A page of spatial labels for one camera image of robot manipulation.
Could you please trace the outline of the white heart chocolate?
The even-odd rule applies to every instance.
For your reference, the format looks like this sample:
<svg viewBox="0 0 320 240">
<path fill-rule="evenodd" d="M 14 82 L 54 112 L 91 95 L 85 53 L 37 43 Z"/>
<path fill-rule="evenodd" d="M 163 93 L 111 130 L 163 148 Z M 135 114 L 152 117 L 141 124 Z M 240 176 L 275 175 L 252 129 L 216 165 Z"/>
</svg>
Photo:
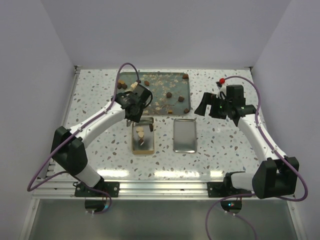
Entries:
<svg viewBox="0 0 320 240">
<path fill-rule="evenodd" d="M 144 134 L 143 131 L 138 132 L 138 137 L 139 137 L 139 138 L 143 139 L 144 136 L 145 136 L 145 134 Z"/>
</svg>

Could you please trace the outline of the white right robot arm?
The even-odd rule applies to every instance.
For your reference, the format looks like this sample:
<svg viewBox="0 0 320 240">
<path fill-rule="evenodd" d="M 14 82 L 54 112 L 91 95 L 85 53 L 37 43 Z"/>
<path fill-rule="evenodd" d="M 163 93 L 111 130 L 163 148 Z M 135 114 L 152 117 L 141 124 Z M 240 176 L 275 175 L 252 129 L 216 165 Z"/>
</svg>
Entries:
<svg viewBox="0 0 320 240">
<path fill-rule="evenodd" d="M 256 107 L 246 103 L 243 86 L 221 85 L 218 94 L 205 92 L 195 114 L 204 116 L 207 107 L 211 118 L 233 121 L 259 161 L 256 172 L 228 172 L 221 184 L 210 184 L 210 187 L 222 197 L 251 192 L 259 199 L 292 195 L 296 190 L 299 162 L 277 148 L 268 133 L 261 134 L 265 128 L 256 115 Z"/>
</svg>

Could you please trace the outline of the metal tongs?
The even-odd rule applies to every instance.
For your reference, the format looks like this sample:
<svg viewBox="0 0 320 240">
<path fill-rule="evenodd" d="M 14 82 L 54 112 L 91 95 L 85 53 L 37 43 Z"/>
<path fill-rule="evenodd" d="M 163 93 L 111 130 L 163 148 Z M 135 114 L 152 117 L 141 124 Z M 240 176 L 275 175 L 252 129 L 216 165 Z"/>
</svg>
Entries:
<svg viewBox="0 0 320 240">
<path fill-rule="evenodd" d="M 126 120 L 126 126 L 127 126 L 127 127 L 130 127 L 131 124 L 132 124 L 132 121 L 127 119 L 127 120 Z"/>
</svg>

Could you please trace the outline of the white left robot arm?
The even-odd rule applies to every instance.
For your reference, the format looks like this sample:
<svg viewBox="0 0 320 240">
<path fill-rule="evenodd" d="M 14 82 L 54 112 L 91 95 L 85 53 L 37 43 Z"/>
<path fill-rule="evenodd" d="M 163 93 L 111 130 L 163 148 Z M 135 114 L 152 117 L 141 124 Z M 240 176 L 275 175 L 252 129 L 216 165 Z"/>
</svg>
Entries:
<svg viewBox="0 0 320 240">
<path fill-rule="evenodd" d="M 115 94 L 110 102 L 88 119 L 70 128 L 57 128 L 50 158 L 85 184 L 87 192 L 92 196 L 101 195 L 104 179 L 89 165 L 86 148 L 108 128 L 122 120 L 138 123 L 152 100 L 152 92 L 141 84 L 137 84 L 131 91 Z"/>
</svg>

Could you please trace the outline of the beige round chocolate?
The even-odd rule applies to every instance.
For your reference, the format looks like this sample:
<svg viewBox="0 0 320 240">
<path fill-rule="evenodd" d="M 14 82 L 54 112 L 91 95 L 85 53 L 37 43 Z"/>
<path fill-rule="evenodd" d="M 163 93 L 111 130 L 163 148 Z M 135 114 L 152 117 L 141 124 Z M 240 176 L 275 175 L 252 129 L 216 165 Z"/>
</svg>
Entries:
<svg viewBox="0 0 320 240">
<path fill-rule="evenodd" d="M 136 128 L 136 132 L 137 132 L 137 133 L 143 132 L 143 131 L 144 131 L 144 128 L 141 127 L 141 126 L 138 126 L 138 127 Z"/>
</svg>

